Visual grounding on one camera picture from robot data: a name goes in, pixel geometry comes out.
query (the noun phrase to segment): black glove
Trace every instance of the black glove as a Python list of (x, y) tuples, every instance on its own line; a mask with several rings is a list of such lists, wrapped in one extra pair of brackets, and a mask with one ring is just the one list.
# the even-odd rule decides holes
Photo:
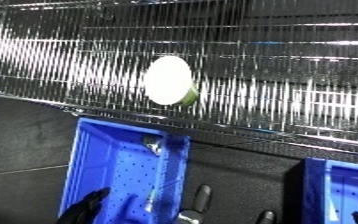
[(100, 202), (110, 193), (103, 188), (86, 195), (80, 202), (73, 204), (57, 220), (56, 224), (92, 224), (102, 205)]

